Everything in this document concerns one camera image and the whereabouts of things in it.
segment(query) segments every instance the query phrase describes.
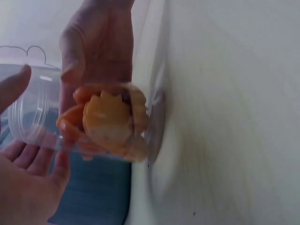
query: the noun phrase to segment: clear plastic container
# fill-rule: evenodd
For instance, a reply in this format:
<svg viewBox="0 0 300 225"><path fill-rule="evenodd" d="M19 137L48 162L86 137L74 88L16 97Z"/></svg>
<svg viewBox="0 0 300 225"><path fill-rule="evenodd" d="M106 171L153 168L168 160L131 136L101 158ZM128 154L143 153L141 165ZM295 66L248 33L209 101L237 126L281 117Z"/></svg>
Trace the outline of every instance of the clear plastic container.
<svg viewBox="0 0 300 225"><path fill-rule="evenodd" d="M1 133L9 126L18 140L79 152L84 159L105 156L135 162L147 157L150 141L144 132L156 137L149 134L151 110L139 88L130 83L86 84L74 92L76 104L59 116L60 71L31 69L26 91L1 115Z"/></svg>

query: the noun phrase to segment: dried fruit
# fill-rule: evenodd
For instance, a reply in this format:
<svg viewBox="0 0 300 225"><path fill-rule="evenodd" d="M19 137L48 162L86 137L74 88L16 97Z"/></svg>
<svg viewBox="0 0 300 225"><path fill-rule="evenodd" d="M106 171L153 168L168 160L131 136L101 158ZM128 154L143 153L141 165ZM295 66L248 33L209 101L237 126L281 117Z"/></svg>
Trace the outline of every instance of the dried fruit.
<svg viewBox="0 0 300 225"><path fill-rule="evenodd" d="M73 98L78 105L62 114L56 124L77 143L83 159L107 151L129 161L145 159L147 145L141 133L148 128L149 117L146 97L137 87L86 85L78 88Z"/></svg>

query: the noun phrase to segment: hand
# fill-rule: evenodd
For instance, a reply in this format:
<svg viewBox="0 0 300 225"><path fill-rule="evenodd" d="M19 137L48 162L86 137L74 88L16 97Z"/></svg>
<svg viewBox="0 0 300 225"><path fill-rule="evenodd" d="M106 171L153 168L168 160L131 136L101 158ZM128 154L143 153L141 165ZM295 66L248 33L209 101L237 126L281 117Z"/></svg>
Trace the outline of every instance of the hand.
<svg viewBox="0 0 300 225"><path fill-rule="evenodd" d="M0 83L0 113L26 89L31 75L24 66ZM70 176L68 155L20 141L0 150L0 224L44 225L58 207Z"/></svg>
<svg viewBox="0 0 300 225"><path fill-rule="evenodd" d="M129 82L132 73L133 0L85 0L60 38L60 112L74 105L87 82Z"/></svg>

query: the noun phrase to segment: blue fabric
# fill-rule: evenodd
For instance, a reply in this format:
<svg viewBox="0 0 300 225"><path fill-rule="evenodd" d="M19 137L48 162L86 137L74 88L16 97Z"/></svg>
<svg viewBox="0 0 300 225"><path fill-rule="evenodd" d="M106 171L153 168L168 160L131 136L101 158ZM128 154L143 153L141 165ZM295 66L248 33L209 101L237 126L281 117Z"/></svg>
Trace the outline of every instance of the blue fabric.
<svg viewBox="0 0 300 225"><path fill-rule="evenodd" d="M56 118L57 111L50 111L45 121L46 129L57 129ZM12 140L8 129L0 136L0 146ZM103 157L85 162L75 153L70 155L70 163L70 182L49 222L58 225L123 224L129 209L131 164Z"/></svg>

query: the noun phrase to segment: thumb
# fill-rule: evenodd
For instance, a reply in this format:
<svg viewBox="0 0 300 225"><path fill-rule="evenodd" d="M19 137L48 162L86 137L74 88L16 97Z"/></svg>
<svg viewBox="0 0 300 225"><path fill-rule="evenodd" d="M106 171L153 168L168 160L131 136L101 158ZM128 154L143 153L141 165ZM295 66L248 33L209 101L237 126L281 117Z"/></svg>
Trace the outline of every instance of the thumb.
<svg viewBox="0 0 300 225"><path fill-rule="evenodd" d="M55 197L59 200L70 180L70 162L66 151L59 151L56 154L54 167L48 179Z"/></svg>
<svg viewBox="0 0 300 225"><path fill-rule="evenodd" d="M26 90L31 77L31 68L23 66L19 73L0 82L0 114L2 114Z"/></svg>
<svg viewBox="0 0 300 225"><path fill-rule="evenodd" d="M82 37L76 29L67 27L64 30L60 37L60 50L62 53L61 81L77 83L85 71L85 57Z"/></svg>

